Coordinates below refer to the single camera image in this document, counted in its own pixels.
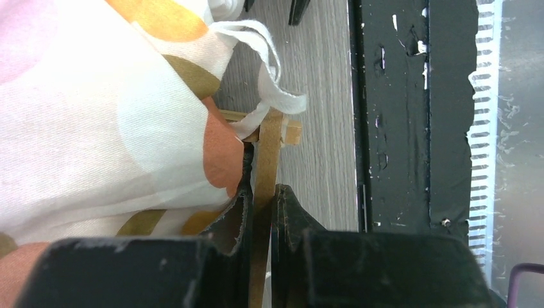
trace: white strap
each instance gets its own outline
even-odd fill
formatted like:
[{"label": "white strap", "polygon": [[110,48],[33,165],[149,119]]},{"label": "white strap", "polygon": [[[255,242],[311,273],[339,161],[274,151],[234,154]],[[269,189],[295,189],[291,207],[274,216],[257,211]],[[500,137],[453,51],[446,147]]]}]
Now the white strap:
[{"label": "white strap", "polygon": [[215,21],[234,21],[244,9],[244,0],[208,0]]},{"label": "white strap", "polygon": [[[250,31],[240,30],[242,27],[249,28]],[[231,124],[240,139],[251,135],[259,127],[270,107],[284,114],[299,114],[306,110],[305,94],[290,94],[278,86],[281,77],[280,60],[272,36],[263,24],[257,21],[215,22],[210,25],[210,30],[247,44],[262,60],[258,79],[261,101],[244,119]],[[270,64],[269,51],[272,52],[277,68]]]}]

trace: black metal frame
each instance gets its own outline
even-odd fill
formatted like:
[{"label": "black metal frame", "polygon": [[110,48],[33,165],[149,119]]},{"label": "black metal frame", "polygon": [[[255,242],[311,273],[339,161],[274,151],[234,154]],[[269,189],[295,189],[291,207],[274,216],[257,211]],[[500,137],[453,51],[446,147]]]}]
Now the black metal frame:
[{"label": "black metal frame", "polygon": [[468,243],[475,1],[351,0],[350,21],[360,230]]}]

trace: small screw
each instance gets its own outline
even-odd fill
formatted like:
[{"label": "small screw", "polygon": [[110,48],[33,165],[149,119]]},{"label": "small screw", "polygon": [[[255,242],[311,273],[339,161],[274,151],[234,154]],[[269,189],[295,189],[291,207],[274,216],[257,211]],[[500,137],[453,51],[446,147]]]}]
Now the small screw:
[{"label": "small screw", "polygon": [[441,222],[441,224],[442,224],[442,227],[446,227],[446,228],[447,228],[447,227],[449,227],[449,226],[452,225],[452,222],[451,222],[449,219],[444,218],[444,220]]}]

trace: purple object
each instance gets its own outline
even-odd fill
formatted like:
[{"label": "purple object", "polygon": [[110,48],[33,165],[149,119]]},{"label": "purple object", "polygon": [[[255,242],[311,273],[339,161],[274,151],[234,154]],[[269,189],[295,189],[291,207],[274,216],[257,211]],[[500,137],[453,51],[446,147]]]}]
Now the purple object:
[{"label": "purple object", "polygon": [[510,272],[508,301],[506,305],[507,308],[516,308],[516,302],[518,301],[518,290],[520,288],[520,276],[525,272],[544,274],[544,265],[535,263],[520,263],[514,266]]}]

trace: white paint spot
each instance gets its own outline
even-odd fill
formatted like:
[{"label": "white paint spot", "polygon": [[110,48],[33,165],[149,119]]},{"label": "white paint spot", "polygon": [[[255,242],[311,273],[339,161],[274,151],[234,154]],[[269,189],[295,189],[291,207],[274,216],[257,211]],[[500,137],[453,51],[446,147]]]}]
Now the white paint spot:
[{"label": "white paint spot", "polygon": [[423,43],[422,40],[419,40],[418,41],[418,52],[419,52],[419,55],[422,54],[422,53],[427,53],[427,50],[428,50],[428,47],[425,43]]},{"label": "white paint spot", "polygon": [[382,69],[386,69],[386,49],[382,47]]},{"label": "white paint spot", "polygon": [[428,82],[427,82],[427,80],[428,80],[428,78],[427,78],[428,75],[429,75],[429,63],[428,63],[428,62],[425,62],[425,63],[423,64],[423,78],[425,79],[425,85],[423,86],[423,88],[424,88],[425,90],[427,90],[427,87],[428,87]]},{"label": "white paint spot", "polygon": [[395,27],[395,31],[398,31],[398,28],[396,27],[396,14],[393,14],[393,26]]}]

